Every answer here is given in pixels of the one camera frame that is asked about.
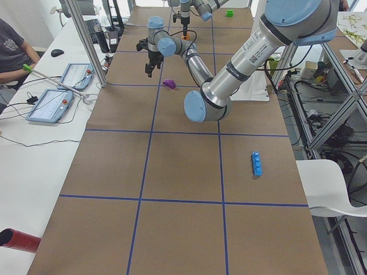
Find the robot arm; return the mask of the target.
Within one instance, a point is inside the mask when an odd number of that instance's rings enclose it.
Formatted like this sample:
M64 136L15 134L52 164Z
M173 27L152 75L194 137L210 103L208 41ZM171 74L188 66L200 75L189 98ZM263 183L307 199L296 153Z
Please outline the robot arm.
M279 47L322 44L331 41L337 31L338 1L266 1L259 27L213 76L198 55L193 42L170 35L164 20L153 16L148 20L148 36L136 49L148 51L145 72L160 68L164 57L177 54L184 60L199 91L189 92L184 111L190 121L218 121L231 109L230 96L251 74L263 65Z
M191 7L194 7L198 13L198 16L203 20L207 21L211 19L212 13L218 10L222 5L228 2L228 0L168 0L170 8L179 7L178 12L173 12L173 22L177 19L181 21L183 26L183 40L188 40L188 26L190 24L190 13Z

